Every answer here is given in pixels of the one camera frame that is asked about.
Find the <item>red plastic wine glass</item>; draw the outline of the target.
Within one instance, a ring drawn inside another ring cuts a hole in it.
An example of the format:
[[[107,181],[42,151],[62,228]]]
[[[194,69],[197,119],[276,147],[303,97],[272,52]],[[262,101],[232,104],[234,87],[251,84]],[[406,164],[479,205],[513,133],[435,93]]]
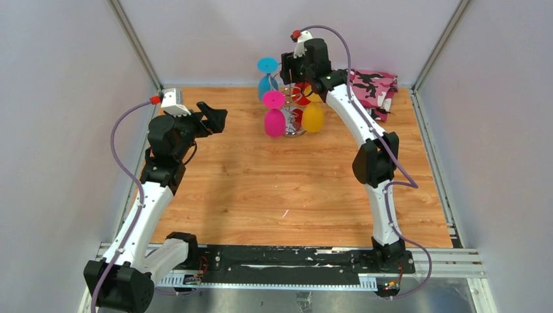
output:
[[[291,99],[294,103],[300,106],[306,106],[311,103],[311,101],[306,97],[308,92],[306,91],[310,85],[308,83],[295,83],[292,88]]]

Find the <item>blue plastic wine glass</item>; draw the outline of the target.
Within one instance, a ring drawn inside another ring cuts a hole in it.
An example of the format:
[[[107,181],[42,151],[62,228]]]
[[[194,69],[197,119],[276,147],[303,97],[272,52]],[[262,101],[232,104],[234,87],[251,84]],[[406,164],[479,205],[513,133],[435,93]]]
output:
[[[277,72],[279,63],[275,58],[264,57],[257,62],[257,69],[263,73],[263,77],[258,83],[258,99],[262,100],[263,96],[269,92],[278,90],[279,86],[273,74]]]

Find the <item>chrome wine glass rack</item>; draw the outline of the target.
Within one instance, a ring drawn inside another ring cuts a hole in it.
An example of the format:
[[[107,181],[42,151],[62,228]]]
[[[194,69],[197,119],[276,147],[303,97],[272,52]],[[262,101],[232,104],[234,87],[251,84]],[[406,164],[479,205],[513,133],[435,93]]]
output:
[[[278,63],[279,63],[278,70],[276,71],[276,73],[273,74],[273,77],[275,79],[280,74],[281,62],[278,62]],[[298,137],[306,132],[306,130],[302,127],[302,124],[301,124],[303,110],[305,106],[300,106],[292,101],[291,96],[292,96],[293,86],[294,84],[286,85],[283,88],[280,88],[279,86],[279,89],[276,90],[276,91],[280,91],[286,97],[286,101],[283,107],[281,107],[280,109],[286,119],[286,130],[282,136],[291,137],[291,138]]]

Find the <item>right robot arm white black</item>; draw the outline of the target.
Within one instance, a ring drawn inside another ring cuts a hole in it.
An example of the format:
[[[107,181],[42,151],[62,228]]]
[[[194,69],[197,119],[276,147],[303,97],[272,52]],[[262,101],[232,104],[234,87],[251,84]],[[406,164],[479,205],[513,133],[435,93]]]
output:
[[[368,194],[373,231],[372,249],[355,258],[357,268],[370,265],[384,273],[414,273],[412,254],[399,229],[393,199],[395,171],[404,171],[398,161],[397,134],[379,126],[354,97],[351,71],[332,67],[324,39],[312,38],[303,31],[293,41],[294,51],[282,54],[283,82],[307,83],[338,114],[358,146],[352,170]]]

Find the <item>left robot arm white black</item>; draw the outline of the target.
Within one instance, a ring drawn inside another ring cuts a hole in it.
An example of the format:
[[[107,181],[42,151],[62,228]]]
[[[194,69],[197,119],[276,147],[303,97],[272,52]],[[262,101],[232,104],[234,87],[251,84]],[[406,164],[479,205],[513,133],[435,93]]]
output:
[[[150,120],[149,147],[139,177],[128,170],[116,152],[117,165],[132,179],[138,193],[117,237],[99,260],[89,261],[83,275],[91,295],[90,311],[109,308],[120,312],[145,312],[158,283],[177,265],[193,269],[200,260],[195,235],[173,232],[161,247],[147,247],[163,212],[173,200],[187,164],[197,151],[197,140],[220,134],[228,111],[204,102],[196,111],[184,106],[162,107]]]

